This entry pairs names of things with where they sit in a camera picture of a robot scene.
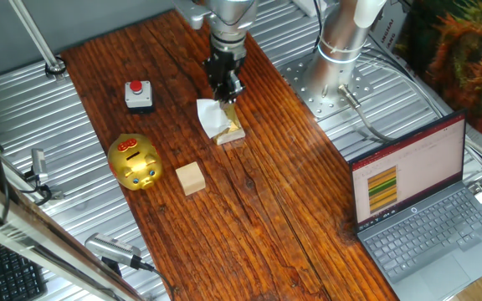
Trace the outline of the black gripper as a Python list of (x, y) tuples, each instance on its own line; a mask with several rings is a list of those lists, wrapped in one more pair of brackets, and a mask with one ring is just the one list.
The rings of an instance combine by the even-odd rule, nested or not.
[(246, 48), (242, 43), (220, 44), (211, 40), (210, 54), (203, 64), (215, 100), (235, 103), (243, 93), (245, 86), (238, 78), (238, 73), (245, 57)]

